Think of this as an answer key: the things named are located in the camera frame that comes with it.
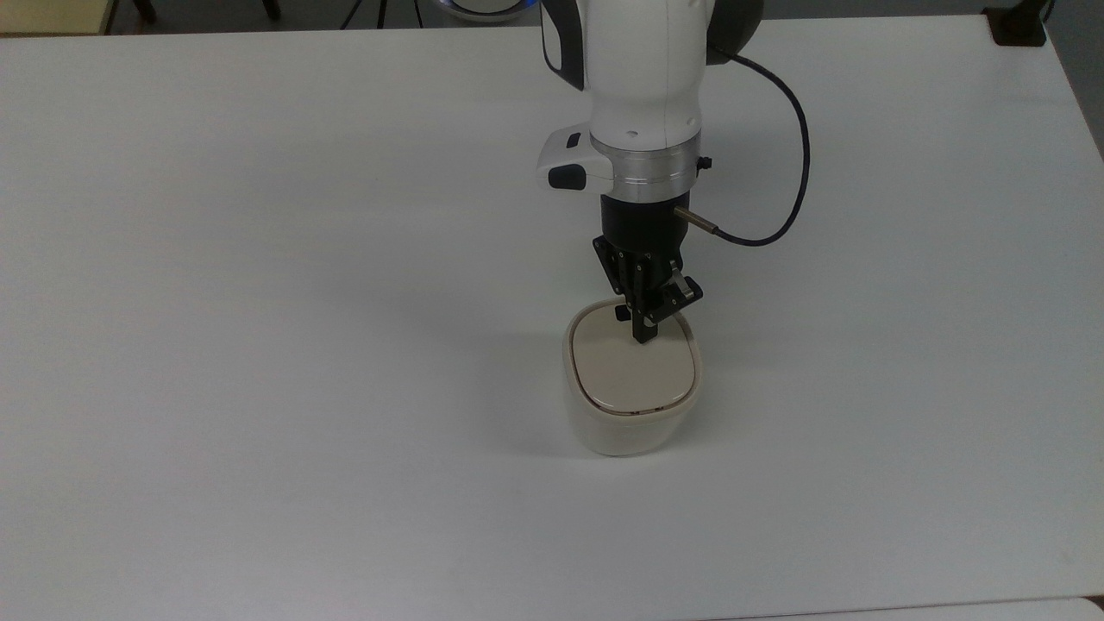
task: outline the black button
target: black button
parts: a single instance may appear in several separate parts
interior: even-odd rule
[[[586,170],[577,164],[549,170],[549,186],[558,190],[582,190],[586,187]]]

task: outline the chair leg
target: chair leg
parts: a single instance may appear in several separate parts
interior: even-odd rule
[[[265,4],[265,12],[268,13],[268,19],[278,20],[279,19],[279,2],[277,0],[261,0]]]
[[[157,11],[153,10],[153,4],[149,0],[135,0],[135,8],[138,9],[138,13],[141,19],[146,20],[146,23],[157,23]]]

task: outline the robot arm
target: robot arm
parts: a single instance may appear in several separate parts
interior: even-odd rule
[[[591,93],[590,123],[552,134],[538,178],[548,188],[601,194],[594,248],[633,336],[701,298],[682,275],[679,248],[690,189],[708,167],[699,154],[698,91],[707,42],[739,50],[762,0],[542,0],[549,67]]]

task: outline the black cable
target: black cable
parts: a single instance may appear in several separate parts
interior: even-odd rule
[[[338,30],[344,30],[349,28],[349,22],[352,21],[352,17],[357,14],[357,9],[360,8],[360,3],[363,1],[364,0],[357,0],[355,2],[353,2],[352,10],[349,11],[349,15],[346,18],[346,21],[341,22],[341,28],[339,28]]]
[[[802,103],[797,101],[797,95],[794,94],[794,92],[789,88],[789,86],[787,86],[786,83],[783,82],[781,77],[772,73],[763,65],[756,63],[755,61],[747,60],[739,54],[730,54],[729,52],[725,52],[724,50],[721,50],[715,45],[710,45],[710,48],[712,48],[718,53],[729,57],[729,60],[740,63],[745,67],[755,71],[763,77],[769,80],[772,83],[774,83],[775,86],[777,86],[783,92],[783,94],[786,95],[786,98],[789,99],[789,103],[793,104],[794,106],[794,112],[797,113],[797,123],[802,127],[802,149],[804,151],[802,161],[802,183],[797,189],[797,199],[794,201],[794,208],[790,210],[789,218],[786,219],[786,223],[783,224],[782,228],[778,229],[773,235],[768,238],[763,238],[761,240],[745,240],[743,238],[737,238],[735,235],[722,231],[720,227],[716,227],[711,222],[709,222],[710,227],[705,228],[705,230],[709,231],[710,233],[721,238],[726,242],[731,242],[734,244],[753,246],[753,248],[772,244],[782,239],[782,236],[786,234],[786,231],[788,231],[789,228],[794,225],[794,221],[797,220],[798,212],[802,211],[802,203],[805,202],[805,190],[809,186],[809,164],[813,160],[813,155],[809,148],[809,125],[805,119],[805,110],[802,109]]]

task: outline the table surface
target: table surface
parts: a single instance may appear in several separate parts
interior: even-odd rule
[[[786,617],[786,621],[1101,621],[1102,619],[1104,612],[1085,599],[936,606]]]
[[[692,232],[705,383],[588,453],[596,199],[537,29],[0,41],[0,602],[66,619],[675,620],[1104,591],[1104,165],[980,17],[764,23],[814,166]],[[711,67],[697,209],[796,123]]]

